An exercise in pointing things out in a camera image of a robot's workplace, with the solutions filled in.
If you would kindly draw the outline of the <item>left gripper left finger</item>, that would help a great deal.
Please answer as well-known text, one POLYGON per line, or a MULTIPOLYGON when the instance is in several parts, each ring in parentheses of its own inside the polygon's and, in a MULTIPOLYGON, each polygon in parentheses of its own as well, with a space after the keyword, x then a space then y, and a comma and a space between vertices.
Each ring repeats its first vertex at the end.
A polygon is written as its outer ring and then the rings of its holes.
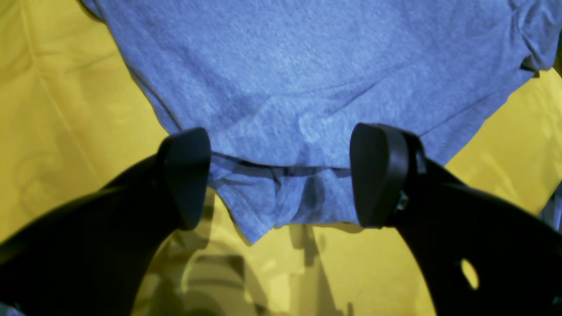
POLYGON ((1 302, 26 316, 128 316, 160 245, 202 218, 211 147, 203 128, 1 244, 1 302))

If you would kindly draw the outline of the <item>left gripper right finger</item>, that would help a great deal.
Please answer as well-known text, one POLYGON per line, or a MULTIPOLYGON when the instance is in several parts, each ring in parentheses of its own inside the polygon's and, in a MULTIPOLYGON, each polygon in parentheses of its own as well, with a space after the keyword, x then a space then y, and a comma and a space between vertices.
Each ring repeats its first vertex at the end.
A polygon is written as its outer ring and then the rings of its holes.
POLYGON ((420 139, 359 123, 350 139, 363 228, 395 228, 438 316, 559 316, 561 236, 427 158, 420 139))

